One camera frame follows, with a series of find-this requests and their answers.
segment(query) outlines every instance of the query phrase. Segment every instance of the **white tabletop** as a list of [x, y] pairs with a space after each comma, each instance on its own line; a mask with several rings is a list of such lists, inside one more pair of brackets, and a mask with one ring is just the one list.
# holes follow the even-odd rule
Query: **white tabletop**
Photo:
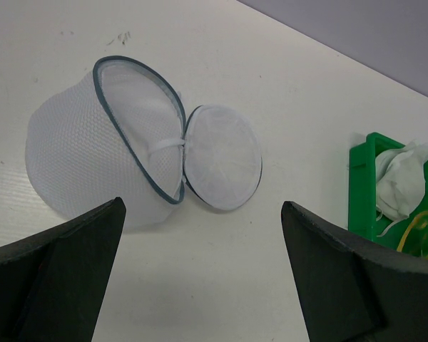
[[26, 176], [30, 115], [100, 57], [129, 56], [187, 112], [249, 117], [263, 178], [234, 212], [189, 195], [164, 224], [125, 233], [93, 340], [308, 341], [280, 208], [346, 227], [349, 147], [373, 131], [428, 141], [428, 98], [234, 0], [71, 2], [0, 1], [0, 246], [63, 222]]

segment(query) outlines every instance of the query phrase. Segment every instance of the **mesh basket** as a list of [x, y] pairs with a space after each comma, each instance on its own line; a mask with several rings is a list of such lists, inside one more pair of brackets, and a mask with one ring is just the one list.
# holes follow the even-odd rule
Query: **mesh basket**
[[162, 222], [178, 206], [187, 163], [190, 187], [202, 200], [235, 209], [260, 181], [255, 134], [245, 118], [221, 106], [202, 106], [192, 118], [184, 141], [184, 108], [171, 86], [133, 59], [102, 58], [31, 116], [30, 182], [68, 218], [121, 197], [125, 226], [133, 227]]

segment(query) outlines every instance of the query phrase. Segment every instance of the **white mesh bag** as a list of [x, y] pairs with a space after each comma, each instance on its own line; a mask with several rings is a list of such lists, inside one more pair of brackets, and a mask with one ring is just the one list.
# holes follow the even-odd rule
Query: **white mesh bag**
[[230, 210], [257, 189], [262, 158], [243, 116], [200, 106], [186, 128], [173, 88], [130, 58], [102, 58], [29, 121], [30, 182], [69, 219], [121, 197], [126, 227], [162, 222], [184, 198], [184, 164], [193, 191]]

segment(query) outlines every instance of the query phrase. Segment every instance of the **green bin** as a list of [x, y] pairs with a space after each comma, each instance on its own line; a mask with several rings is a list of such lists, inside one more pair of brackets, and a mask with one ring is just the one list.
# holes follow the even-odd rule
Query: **green bin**
[[382, 246], [396, 249], [414, 217], [428, 210], [428, 161], [424, 165], [426, 180], [425, 197], [406, 219], [394, 225], [383, 237], [377, 237], [392, 221], [385, 216], [376, 220], [376, 170], [375, 158], [381, 152], [402, 148], [403, 144], [379, 133], [371, 133], [366, 142], [350, 149], [349, 168], [349, 230]]

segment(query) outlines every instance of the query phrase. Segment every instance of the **black object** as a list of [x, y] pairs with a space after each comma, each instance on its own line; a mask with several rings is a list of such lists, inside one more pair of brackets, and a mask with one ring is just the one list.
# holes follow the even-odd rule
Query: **black object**
[[116, 198], [0, 247], [0, 341], [90, 341], [122, 234]]
[[428, 342], [428, 260], [292, 202], [282, 207], [282, 228], [312, 342]]

